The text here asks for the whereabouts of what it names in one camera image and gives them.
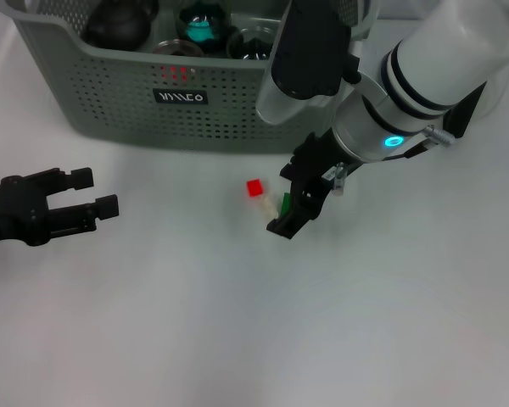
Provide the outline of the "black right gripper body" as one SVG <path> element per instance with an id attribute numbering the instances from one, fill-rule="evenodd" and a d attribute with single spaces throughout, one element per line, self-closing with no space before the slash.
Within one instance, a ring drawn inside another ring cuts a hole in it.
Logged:
<path id="1" fill-rule="evenodd" d="M 348 155 L 339 145 L 333 130 L 321 136 L 311 133 L 293 152 L 280 176 L 290 181 L 292 208 L 316 208 L 330 193 L 330 181 L 323 176 L 338 163 L 346 163 Z"/>

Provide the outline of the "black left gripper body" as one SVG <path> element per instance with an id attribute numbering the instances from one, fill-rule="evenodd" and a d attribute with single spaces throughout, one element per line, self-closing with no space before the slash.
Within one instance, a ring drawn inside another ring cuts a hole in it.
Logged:
<path id="1" fill-rule="evenodd" d="M 0 241 L 18 240 L 37 247 L 51 240 L 47 220 L 50 175 L 43 171 L 0 181 Z"/>

